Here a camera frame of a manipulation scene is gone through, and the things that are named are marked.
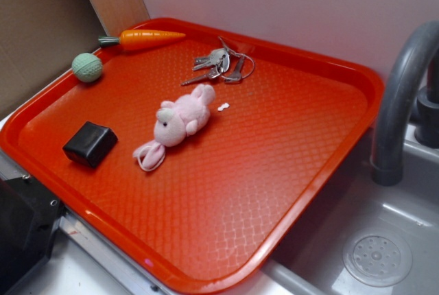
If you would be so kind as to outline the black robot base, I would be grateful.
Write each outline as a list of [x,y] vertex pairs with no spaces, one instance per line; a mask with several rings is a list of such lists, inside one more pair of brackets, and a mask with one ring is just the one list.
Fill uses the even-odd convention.
[[2,294],[11,294],[50,260],[63,208],[32,176],[1,181]]

